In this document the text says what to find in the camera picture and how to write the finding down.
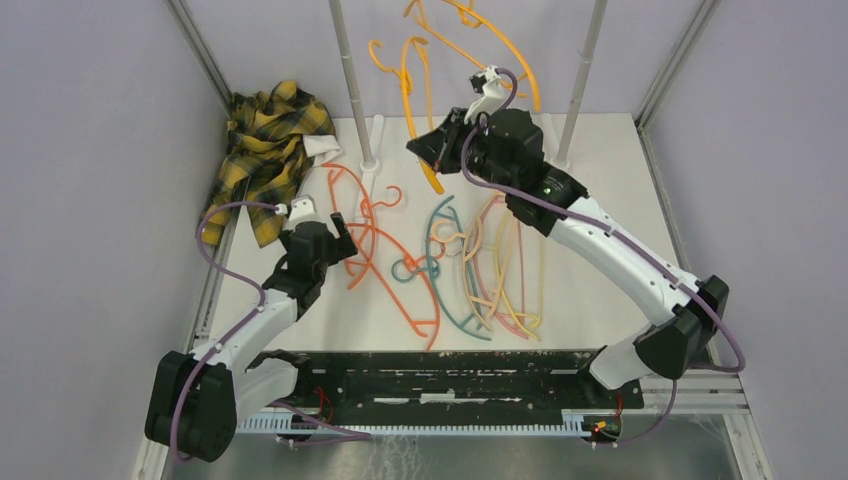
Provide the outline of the teal hanger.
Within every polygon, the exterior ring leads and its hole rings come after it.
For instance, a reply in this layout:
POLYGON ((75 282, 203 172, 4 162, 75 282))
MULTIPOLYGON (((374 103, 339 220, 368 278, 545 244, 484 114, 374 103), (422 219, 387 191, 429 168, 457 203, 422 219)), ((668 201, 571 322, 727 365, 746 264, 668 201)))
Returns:
POLYGON ((412 281, 413 275, 423 273, 429 281, 433 290, 433 296, 440 308, 440 312, 451 322, 451 324, 460 332, 482 341, 490 341, 491 336, 487 335, 487 330, 477 318, 478 310, 472 309, 472 312, 464 317, 457 318, 454 315, 444 300, 444 296, 439 289, 438 281, 443 277, 443 268, 441 260, 444 257, 448 259, 454 258, 458 253, 448 255, 446 253, 446 244, 450 240, 436 240, 433 235, 433 228, 438 222, 447 222, 457 233, 463 234, 461 222, 456 209, 451 205, 454 195, 447 196, 442 200, 432 211, 429 219, 425 223, 425 239, 424 253, 415 259, 404 258, 397 260, 392 264, 391 275, 395 281, 400 283, 409 283, 412 281))

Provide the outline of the orange hanger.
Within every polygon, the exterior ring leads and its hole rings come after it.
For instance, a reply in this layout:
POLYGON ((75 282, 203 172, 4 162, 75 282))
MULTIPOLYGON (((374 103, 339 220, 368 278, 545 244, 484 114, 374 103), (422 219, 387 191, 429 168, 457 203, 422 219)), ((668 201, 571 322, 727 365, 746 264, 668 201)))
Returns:
POLYGON ((403 321, 423 351, 432 351, 441 332, 442 313, 433 283, 418 271, 423 261, 380 227, 364 221, 350 222, 348 227, 357 253, 343 262, 349 276, 347 288, 374 283, 390 314, 403 321))
POLYGON ((351 167, 327 162, 320 168, 326 174, 332 211, 345 214, 357 248, 353 257, 343 261, 348 275, 346 289, 353 290, 376 267, 384 234, 379 223, 379 213, 397 206, 403 199, 403 191, 397 185, 389 184, 383 192, 373 194, 351 167))

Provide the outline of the amber yellow hanger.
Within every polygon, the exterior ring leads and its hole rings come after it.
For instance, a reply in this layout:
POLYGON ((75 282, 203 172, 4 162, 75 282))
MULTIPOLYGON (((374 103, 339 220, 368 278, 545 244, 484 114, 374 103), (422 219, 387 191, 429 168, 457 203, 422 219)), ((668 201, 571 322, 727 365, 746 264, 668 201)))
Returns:
POLYGON ((411 36, 407 38, 401 48, 400 54, 400 64, 397 68, 389 67, 385 65, 377 55, 376 50, 378 48, 382 48, 383 44, 381 41, 377 39, 372 39, 368 42, 368 52, 374 63, 374 65, 382 72, 393 74, 398 79, 399 90, 402 100, 404 117, 408 129, 408 133, 410 139, 416 139, 419 137, 418 132, 416 130, 416 124, 414 120, 414 115, 412 112, 411 105, 411 96, 414 93, 414 82, 413 77, 410 73, 408 66, 408 55, 409 51, 413 50, 420 60, 420 63, 423 66, 425 73, 425 97, 426 97, 426 107, 427 107, 427 123, 430 129, 433 129, 434 118, 433 118, 433 108, 432 108, 432 83, 431 83, 431 74, 430 74, 430 66, 429 66, 429 57, 427 52, 427 45, 429 41, 421 36, 411 36))

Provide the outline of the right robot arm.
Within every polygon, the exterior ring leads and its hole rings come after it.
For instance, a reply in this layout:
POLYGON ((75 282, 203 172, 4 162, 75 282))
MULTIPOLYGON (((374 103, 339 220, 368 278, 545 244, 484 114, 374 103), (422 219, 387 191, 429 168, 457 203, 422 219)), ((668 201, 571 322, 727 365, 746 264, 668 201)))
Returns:
POLYGON ((523 224, 571 249, 638 306, 649 324, 600 348, 577 382, 591 408, 612 401, 624 384, 655 374, 677 380, 720 329, 729 286, 699 278, 652 252, 615 222, 585 186, 544 159, 543 132, 526 111, 508 108, 465 121, 454 108, 407 149, 437 174, 461 173, 505 195, 523 224))

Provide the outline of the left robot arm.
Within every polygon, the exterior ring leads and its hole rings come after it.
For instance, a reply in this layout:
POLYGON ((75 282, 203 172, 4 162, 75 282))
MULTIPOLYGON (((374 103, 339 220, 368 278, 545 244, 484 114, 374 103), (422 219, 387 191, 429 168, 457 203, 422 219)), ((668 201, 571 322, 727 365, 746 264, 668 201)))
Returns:
POLYGON ((312 399, 315 382, 300 371, 303 358, 263 350, 312 307, 328 269, 357 254, 344 216, 333 212, 330 219, 291 214, 285 254, 255 306, 220 337, 159 361, 144 433, 167 446, 174 461, 214 462, 247 418, 277 400, 300 407, 312 399))

